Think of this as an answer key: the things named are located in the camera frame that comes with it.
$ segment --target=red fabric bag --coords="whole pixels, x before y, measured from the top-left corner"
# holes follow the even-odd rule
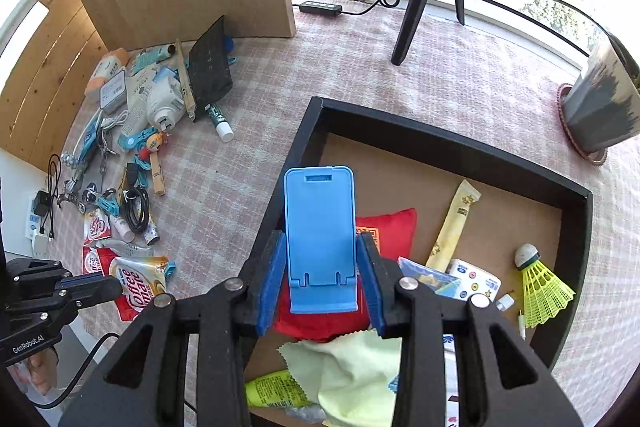
[[[409,258],[416,221],[415,208],[408,208],[385,216],[356,217],[356,231],[370,232],[380,255],[397,261],[400,256]],[[285,273],[272,327],[298,340],[316,342],[328,342],[339,335],[366,330],[370,323],[369,312],[367,312],[362,284],[359,281],[357,300],[358,311],[356,312],[293,314],[289,280]]]

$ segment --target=checkered fabric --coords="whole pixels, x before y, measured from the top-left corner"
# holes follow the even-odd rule
[[[161,234],[157,250],[178,266],[169,290],[177,298],[193,296],[238,273],[313,95],[439,126],[541,164],[593,192],[586,281],[554,376],[584,423],[594,425],[640,361],[640,140],[610,149],[604,167],[590,166],[571,149],[556,113],[556,89],[574,77],[469,26],[424,16],[406,60],[393,66],[389,58],[402,16],[381,7],[337,19],[296,12],[293,39],[237,40],[234,88],[219,104],[235,139],[223,144],[209,120],[185,119],[161,155],[166,195],[151,199]],[[82,106],[67,148],[93,111]],[[107,186],[117,184],[120,172],[110,164]],[[51,257],[80,273],[81,216],[64,204],[56,227]],[[127,326],[113,303],[82,317],[96,337]],[[191,401],[194,374],[190,357]]]

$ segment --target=barcode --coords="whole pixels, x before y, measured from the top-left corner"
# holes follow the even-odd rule
[[[292,400],[283,400],[280,402],[273,402],[269,405],[269,407],[293,407]]]

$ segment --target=yellow shuttlecock skirt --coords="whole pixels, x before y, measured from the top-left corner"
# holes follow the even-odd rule
[[[524,314],[527,328],[544,324],[558,315],[574,298],[575,292],[540,261],[522,271]]]

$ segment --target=light green cloth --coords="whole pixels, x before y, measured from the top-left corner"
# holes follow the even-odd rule
[[[388,385],[399,372],[401,339],[358,331],[326,343],[284,344],[280,354],[306,397],[332,425],[389,427],[396,395]]]

